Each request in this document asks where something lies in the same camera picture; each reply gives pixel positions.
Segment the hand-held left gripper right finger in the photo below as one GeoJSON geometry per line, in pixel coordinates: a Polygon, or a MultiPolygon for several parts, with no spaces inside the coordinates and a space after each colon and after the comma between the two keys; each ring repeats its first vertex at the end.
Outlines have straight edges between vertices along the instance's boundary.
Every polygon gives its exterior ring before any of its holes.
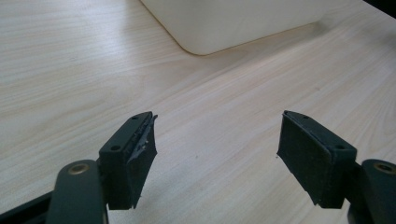
{"type": "Polygon", "coordinates": [[[344,176],[354,166],[356,148],[307,115],[285,111],[276,154],[314,204],[342,207],[344,176]]]}

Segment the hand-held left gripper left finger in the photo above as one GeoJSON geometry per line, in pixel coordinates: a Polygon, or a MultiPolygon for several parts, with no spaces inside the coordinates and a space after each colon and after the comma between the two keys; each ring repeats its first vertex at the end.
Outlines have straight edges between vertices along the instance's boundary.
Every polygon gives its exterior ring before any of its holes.
{"type": "Polygon", "coordinates": [[[99,169],[110,210],[136,208],[157,155],[151,111],[127,119],[99,150],[99,169]]]}

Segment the white plastic box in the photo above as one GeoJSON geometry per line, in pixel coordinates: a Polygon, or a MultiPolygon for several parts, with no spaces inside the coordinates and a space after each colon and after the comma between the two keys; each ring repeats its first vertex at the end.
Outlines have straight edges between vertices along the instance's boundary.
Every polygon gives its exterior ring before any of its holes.
{"type": "Polygon", "coordinates": [[[140,0],[187,52],[208,55],[320,21],[360,0],[140,0]]]}

